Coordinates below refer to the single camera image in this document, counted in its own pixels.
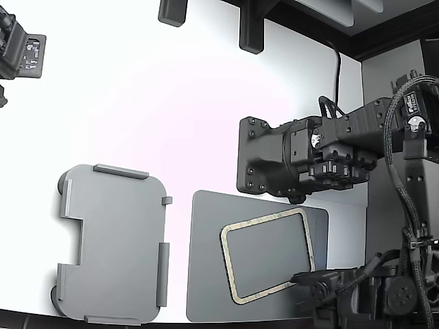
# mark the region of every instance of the black robotic arm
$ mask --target black robotic arm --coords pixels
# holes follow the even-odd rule
[[[438,82],[412,71],[392,84],[393,98],[377,99],[348,114],[321,97],[321,117],[278,128],[252,117],[241,120],[239,191],[300,204],[314,192],[367,182],[384,157],[406,210],[401,251],[377,254],[360,269],[292,278],[311,287],[301,308],[313,309],[316,328],[413,328],[416,322],[434,327],[432,309],[439,306]],[[404,182],[392,160],[392,152],[399,151],[404,152]],[[398,265],[386,265],[395,259]]]

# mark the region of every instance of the gray panel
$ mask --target gray panel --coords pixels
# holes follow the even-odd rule
[[[231,223],[293,208],[297,206],[208,191],[194,195],[187,291],[190,321],[269,321],[309,315],[299,313],[296,306],[308,295],[304,287],[290,287],[244,305],[236,304],[230,295],[219,238],[222,229]],[[307,216],[316,269],[326,269],[328,213],[323,209],[300,208]],[[309,268],[305,264],[306,247],[301,240],[303,227],[298,225],[300,216],[293,217],[296,215],[273,221],[266,227],[254,226],[252,230],[245,228],[235,231],[234,236],[230,234],[230,256],[238,275],[239,293],[255,293],[255,290],[269,288],[270,284],[287,282],[297,271]],[[257,241],[262,241],[262,245],[258,246]],[[285,272],[272,266],[280,266]]]
[[[284,0],[353,36],[434,0]]]
[[[391,81],[411,70],[425,74],[420,41],[414,41],[362,62],[364,103],[392,97]]]
[[[61,217],[82,222],[78,265],[58,264],[54,306],[72,319],[140,325],[166,305],[166,191],[147,173],[80,165],[58,183]]]
[[[394,164],[399,175],[404,177],[403,153],[394,155]],[[404,226],[404,209],[399,200],[385,166],[378,161],[370,174],[368,186],[368,208],[366,215],[366,262],[377,252],[401,248],[401,229]]]
[[[375,56],[362,63],[364,103],[380,97],[391,97],[391,81],[416,70],[425,74],[420,41]],[[403,154],[394,155],[399,175],[404,177]],[[366,261],[375,253],[401,247],[404,210],[385,166],[384,159],[370,174],[366,216]]]

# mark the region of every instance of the black metal mount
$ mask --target black metal mount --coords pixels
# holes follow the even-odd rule
[[[180,27],[185,24],[187,0],[161,0],[158,20],[164,24]]]
[[[239,46],[250,53],[264,48],[264,19],[337,49],[360,62],[409,42],[436,37],[439,1],[433,1],[361,33],[349,36],[280,0],[222,0],[241,10]],[[158,19],[180,27],[186,19],[187,0],[161,0]]]
[[[242,0],[239,47],[258,54],[264,45],[264,18],[280,0]],[[158,20],[180,27],[186,21],[187,0],[161,0]]]

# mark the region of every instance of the white table surface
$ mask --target white table surface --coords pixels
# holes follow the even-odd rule
[[[318,97],[333,95],[333,51],[269,21],[265,51],[242,51],[239,9],[220,0],[190,0],[178,29],[158,22],[159,0],[1,4],[27,32],[46,34],[47,48],[40,80],[2,82],[0,309],[56,315],[49,292],[57,264],[77,262],[80,228],[59,218],[58,178],[102,163],[147,171],[174,197],[168,307],[155,321],[188,321],[193,194],[239,194],[240,119],[277,126],[319,114]],[[361,64],[344,56],[340,105],[362,106]],[[366,189],[306,203],[329,211],[328,267],[364,261]]]

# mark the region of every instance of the wire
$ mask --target wire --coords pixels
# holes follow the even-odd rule
[[[394,120],[396,107],[398,106],[399,102],[402,100],[402,98],[404,97],[404,95],[407,93],[409,89],[419,84],[439,84],[439,79],[429,75],[424,75],[420,77],[415,77],[414,79],[411,79],[408,82],[406,82],[404,85],[402,85],[402,87],[400,87],[400,89],[398,89],[398,91],[393,96],[384,121],[385,163],[387,165],[391,181],[406,211],[406,217],[408,222],[407,224],[409,227],[403,228],[403,234],[405,235],[405,238],[408,241],[411,239],[415,239],[420,235],[420,230],[422,228],[422,225],[420,222],[420,218],[416,206],[412,198],[409,196],[407,190],[405,189],[405,186],[401,178],[399,177],[398,171],[396,170],[393,163],[392,123]],[[433,314],[431,312],[430,303],[428,301],[427,293],[425,291],[421,263],[420,263],[420,256],[416,257],[413,255],[414,253],[410,254],[410,262],[412,263],[412,271],[416,283],[416,288],[418,290],[419,298],[423,307],[425,319],[427,320],[427,327],[429,329],[433,329],[434,319],[433,319]]]
[[[30,319],[30,314],[28,314],[27,317],[26,317],[26,320],[25,320],[25,322],[23,324],[23,329],[27,328],[27,324],[29,323],[29,319]]]
[[[340,96],[340,71],[342,69],[342,56],[331,41],[326,40],[326,42],[331,46],[337,56],[337,71],[335,73],[335,105],[338,107],[338,98]]]

